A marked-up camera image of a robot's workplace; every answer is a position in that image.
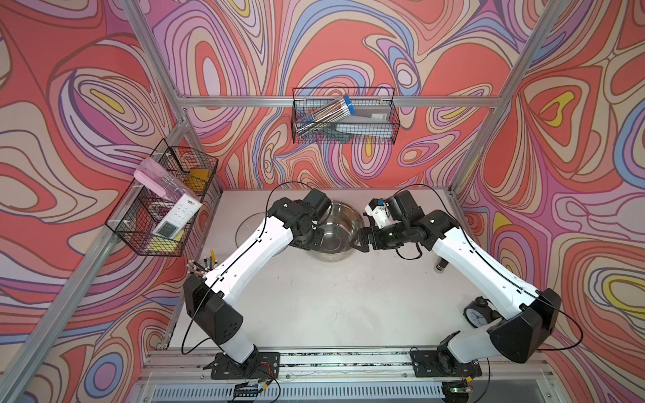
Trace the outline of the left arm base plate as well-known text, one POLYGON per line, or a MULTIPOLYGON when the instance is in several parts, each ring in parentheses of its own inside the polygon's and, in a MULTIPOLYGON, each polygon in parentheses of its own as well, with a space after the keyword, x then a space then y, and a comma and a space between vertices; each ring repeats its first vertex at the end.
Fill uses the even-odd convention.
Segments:
POLYGON ((278 352, 252 353, 243 363, 238 363, 224 353, 203 367, 210 371, 214 380, 277 378, 280 372, 281 355, 278 352))

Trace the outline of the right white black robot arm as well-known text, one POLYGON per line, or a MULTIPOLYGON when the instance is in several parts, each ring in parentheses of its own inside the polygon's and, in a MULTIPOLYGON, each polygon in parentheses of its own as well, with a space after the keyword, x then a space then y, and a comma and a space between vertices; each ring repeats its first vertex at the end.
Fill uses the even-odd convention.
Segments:
POLYGON ((356 249, 397 250, 407 243, 423 247, 444 265, 453 265, 497 309, 492 322, 454 332, 437 347, 435 359, 446 375, 460 365, 502 356, 523 364, 554 332, 562 299, 539 290, 507 270, 475 244, 460 223, 443 210, 425 213, 409 191, 373 199, 365 207, 369 226, 361 229, 356 249))

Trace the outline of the stainless steel pot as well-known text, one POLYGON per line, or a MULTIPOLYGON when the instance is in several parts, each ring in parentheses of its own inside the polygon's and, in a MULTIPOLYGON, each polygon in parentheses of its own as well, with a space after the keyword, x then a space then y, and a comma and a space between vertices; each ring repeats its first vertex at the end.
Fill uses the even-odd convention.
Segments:
POLYGON ((326 218, 320 222, 322 228, 321 248, 309 251, 315 260, 334 263, 349 258, 359 231, 364 227, 363 216, 355 208, 341 201, 333 201, 326 218))

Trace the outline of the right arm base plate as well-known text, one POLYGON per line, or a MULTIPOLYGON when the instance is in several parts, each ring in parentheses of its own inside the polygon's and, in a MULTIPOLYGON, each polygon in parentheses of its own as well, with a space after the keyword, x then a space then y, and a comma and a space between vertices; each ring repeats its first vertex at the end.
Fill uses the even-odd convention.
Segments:
POLYGON ((482 376, 478 363, 462 364, 448 351, 421 350, 413 347, 409 351, 413 370, 417 378, 477 378, 482 376))

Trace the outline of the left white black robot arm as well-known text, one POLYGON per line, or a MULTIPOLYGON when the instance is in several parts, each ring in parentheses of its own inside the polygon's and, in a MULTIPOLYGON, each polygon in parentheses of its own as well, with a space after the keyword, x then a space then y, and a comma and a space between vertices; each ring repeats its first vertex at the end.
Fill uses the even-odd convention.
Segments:
POLYGON ((235 302, 260 269, 282 250, 320 250, 324 230, 319 224, 331 205, 318 189, 310 190, 303 199, 275 201, 265 210, 258 228, 232 255, 205 275, 186 278, 187 315, 236 364, 249 361, 256 347, 243 331, 244 318, 235 302))

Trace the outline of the glass pot lid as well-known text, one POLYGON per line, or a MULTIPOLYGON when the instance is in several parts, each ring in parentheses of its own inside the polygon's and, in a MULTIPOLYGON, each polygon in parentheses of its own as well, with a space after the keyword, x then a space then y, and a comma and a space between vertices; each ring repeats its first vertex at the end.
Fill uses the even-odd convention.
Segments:
POLYGON ((235 245, 238 248, 242 246, 258 228, 261 228, 263 226, 264 220, 265 212, 254 213, 245 218, 236 230, 234 237, 235 245))

